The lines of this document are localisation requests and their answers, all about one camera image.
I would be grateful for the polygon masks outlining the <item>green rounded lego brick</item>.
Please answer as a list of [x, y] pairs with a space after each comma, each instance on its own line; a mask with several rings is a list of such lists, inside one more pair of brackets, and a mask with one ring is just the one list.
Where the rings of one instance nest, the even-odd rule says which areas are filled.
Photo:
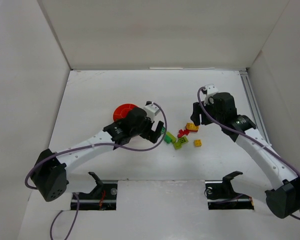
[[172, 143], [172, 138], [170, 137], [170, 136], [168, 136], [167, 134], [165, 135], [165, 137], [164, 137], [164, 141], [167, 143], [167, 144], [170, 144], [170, 143]]

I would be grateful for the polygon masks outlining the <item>orange round divided container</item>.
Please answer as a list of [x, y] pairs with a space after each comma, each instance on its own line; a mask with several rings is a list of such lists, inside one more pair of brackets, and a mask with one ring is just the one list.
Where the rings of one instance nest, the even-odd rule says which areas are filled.
[[118, 106], [113, 112], [113, 115], [112, 115], [113, 121], [115, 122], [117, 120], [125, 118], [127, 116], [128, 112], [136, 107], [137, 107], [137, 105], [132, 104], [132, 103], [125, 103], [125, 104]]

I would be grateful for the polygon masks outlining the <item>lime long lego brick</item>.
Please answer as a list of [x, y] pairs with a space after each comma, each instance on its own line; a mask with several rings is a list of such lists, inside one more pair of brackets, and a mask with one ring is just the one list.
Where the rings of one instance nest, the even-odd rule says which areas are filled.
[[177, 140], [177, 138], [170, 132], [167, 132], [166, 135], [171, 139], [172, 142], [175, 142]]

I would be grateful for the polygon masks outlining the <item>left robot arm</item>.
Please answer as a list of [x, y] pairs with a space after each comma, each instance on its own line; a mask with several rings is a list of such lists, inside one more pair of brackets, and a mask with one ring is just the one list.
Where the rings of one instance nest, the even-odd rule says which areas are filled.
[[155, 117], [163, 110], [154, 102], [131, 109], [126, 117], [105, 126], [100, 132], [81, 143], [60, 152], [43, 150], [35, 165], [26, 176], [34, 183], [33, 189], [40, 192], [46, 202], [52, 202], [67, 192], [70, 173], [101, 154], [118, 148], [129, 150], [127, 144], [134, 137], [141, 137], [158, 147], [163, 141], [162, 128], [167, 121], [158, 121], [152, 129]]

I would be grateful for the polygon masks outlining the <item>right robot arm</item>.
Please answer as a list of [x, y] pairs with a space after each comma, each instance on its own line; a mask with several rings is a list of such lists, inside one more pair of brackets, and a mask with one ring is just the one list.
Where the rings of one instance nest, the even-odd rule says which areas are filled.
[[252, 158], [270, 182], [270, 189], [248, 187], [247, 195], [260, 199], [280, 219], [293, 217], [300, 210], [300, 172], [272, 149], [249, 117], [237, 113], [230, 93], [201, 87], [197, 99], [190, 117], [194, 125], [218, 125]]

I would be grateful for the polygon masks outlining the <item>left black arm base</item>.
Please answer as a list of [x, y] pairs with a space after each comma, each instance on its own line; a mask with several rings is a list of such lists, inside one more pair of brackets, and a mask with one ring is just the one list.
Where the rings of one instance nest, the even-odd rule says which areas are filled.
[[81, 211], [115, 211], [117, 208], [118, 181], [100, 179], [94, 172], [69, 175], [67, 191], [71, 197], [70, 209]]

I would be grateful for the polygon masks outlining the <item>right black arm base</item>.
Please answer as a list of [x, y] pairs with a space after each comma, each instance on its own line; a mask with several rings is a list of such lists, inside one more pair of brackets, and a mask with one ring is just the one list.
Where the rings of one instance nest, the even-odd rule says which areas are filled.
[[231, 181], [242, 175], [234, 171], [225, 175], [221, 180], [205, 180], [204, 195], [207, 198], [209, 210], [254, 210], [254, 203], [250, 196], [237, 193]]

